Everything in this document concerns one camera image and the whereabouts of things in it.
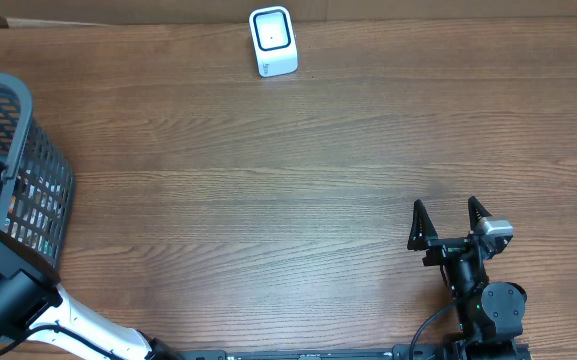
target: wood grain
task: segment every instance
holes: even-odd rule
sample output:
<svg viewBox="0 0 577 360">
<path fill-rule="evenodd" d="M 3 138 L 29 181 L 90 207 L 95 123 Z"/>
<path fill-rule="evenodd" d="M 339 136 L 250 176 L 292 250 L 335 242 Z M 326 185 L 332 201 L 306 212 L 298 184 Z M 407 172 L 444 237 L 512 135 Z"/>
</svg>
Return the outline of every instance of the wood grain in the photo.
<svg viewBox="0 0 577 360">
<path fill-rule="evenodd" d="M 474 194 L 516 228 L 487 267 L 528 291 L 521 341 L 577 359 L 577 19 L 295 29 L 266 80 L 245 25 L 0 31 L 76 170 L 66 288 L 180 350 L 408 342 L 448 301 L 412 203 L 458 236 Z"/>
<path fill-rule="evenodd" d="M 577 16 L 577 0 L 282 0 L 293 21 Z M 272 0 L 0 0 L 11 26 L 248 22 Z"/>
</svg>

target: small white device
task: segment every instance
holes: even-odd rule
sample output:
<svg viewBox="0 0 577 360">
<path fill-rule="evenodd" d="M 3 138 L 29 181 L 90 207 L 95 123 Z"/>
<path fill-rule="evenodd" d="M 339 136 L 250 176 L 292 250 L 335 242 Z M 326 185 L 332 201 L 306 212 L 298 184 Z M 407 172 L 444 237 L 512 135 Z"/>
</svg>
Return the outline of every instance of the small white device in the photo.
<svg viewBox="0 0 577 360">
<path fill-rule="evenodd" d="M 288 10 L 283 6 L 257 9 L 249 22 L 259 75 L 270 77 L 297 70 L 297 44 Z"/>
</svg>

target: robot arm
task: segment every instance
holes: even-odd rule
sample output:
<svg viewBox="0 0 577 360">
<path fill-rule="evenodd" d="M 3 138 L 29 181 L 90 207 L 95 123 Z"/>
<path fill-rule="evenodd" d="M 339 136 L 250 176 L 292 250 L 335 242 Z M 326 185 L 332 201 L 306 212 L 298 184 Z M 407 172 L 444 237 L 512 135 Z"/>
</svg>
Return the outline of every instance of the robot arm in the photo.
<svg viewBox="0 0 577 360">
<path fill-rule="evenodd" d="M 13 344 L 35 340 L 58 346 L 84 359 L 111 360 L 518 360 L 529 359 L 518 346 L 526 293 L 516 284 L 490 283 L 484 260 L 501 253 L 513 236 L 510 223 L 497 219 L 473 197 L 469 200 L 471 231 L 463 238 L 439 239 L 421 201 L 415 202 L 410 250 L 425 250 L 425 266 L 438 265 L 462 332 L 441 345 L 413 342 L 392 349 L 226 354 L 223 351 L 177 353 L 157 339 L 119 326 L 72 299 L 56 270 L 34 250 L 0 230 L 0 337 Z"/>
<path fill-rule="evenodd" d="M 37 253 L 0 230 L 0 337 L 45 342 L 84 359 L 167 360 L 157 339 L 117 325 L 82 305 Z"/>
<path fill-rule="evenodd" d="M 135 329 L 119 326 L 68 295 L 61 285 L 57 291 L 61 305 L 50 307 L 30 325 L 30 330 L 46 325 L 58 325 L 94 343 L 99 348 L 120 359 L 149 359 L 151 347 L 148 340 Z M 60 347 L 83 359 L 108 359 L 108 356 L 91 349 L 81 341 L 63 331 L 42 330 L 32 334 L 28 340 L 40 341 Z"/>
</svg>

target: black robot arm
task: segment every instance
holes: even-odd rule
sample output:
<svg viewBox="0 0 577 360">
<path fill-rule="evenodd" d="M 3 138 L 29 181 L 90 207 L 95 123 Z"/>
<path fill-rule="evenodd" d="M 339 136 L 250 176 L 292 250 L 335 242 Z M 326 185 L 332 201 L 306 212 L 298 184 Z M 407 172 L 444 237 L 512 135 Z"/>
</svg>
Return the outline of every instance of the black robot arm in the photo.
<svg viewBox="0 0 577 360">
<path fill-rule="evenodd" d="M 490 283 L 484 267 L 485 260 L 501 253 L 512 240 L 510 222 L 493 217 L 471 197 L 468 235 L 439 239 L 420 200 L 413 211 L 408 249 L 425 250 L 424 266 L 439 266 L 442 275 L 445 271 L 460 322 L 461 333 L 445 337 L 441 356 L 446 360 L 529 359 L 527 347 L 515 343 L 523 332 L 526 292 L 514 283 Z"/>
</svg>

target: gray plastic basket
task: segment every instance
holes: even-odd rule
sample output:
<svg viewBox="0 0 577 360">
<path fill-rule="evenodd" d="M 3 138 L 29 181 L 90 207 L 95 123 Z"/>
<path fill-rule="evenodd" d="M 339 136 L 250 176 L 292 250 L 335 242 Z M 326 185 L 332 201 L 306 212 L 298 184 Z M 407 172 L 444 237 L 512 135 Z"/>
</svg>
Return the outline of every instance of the gray plastic basket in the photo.
<svg viewBox="0 0 577 360">
<path fill-rule="evenodd" d="M 30 91 L 0 74 L 0 161 L 6 164 L 0 229 L 58 267 L 75 179 L 63 155 L 33 122 Z"/>
</svg>

